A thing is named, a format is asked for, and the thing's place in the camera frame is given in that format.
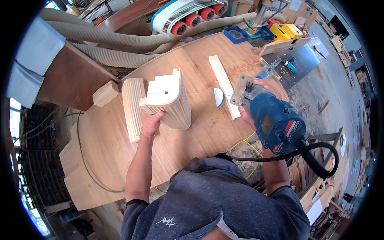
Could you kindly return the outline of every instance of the person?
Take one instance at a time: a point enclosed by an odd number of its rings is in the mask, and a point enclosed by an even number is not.
[[[281,99],[265,81],[253,81]],[[256,131],[244,108],[239,111]],[[141,113],[142,134],[127,171],[120,239],[308,239],[310,222],[290,187],[284,160],[263,163],[267,196],[249,185],[231,159],[218,155],[195,159],[171,177],[166,194],[149,204],[152,144],[165,114]],[[263,157],[273,156],[263,149]]]

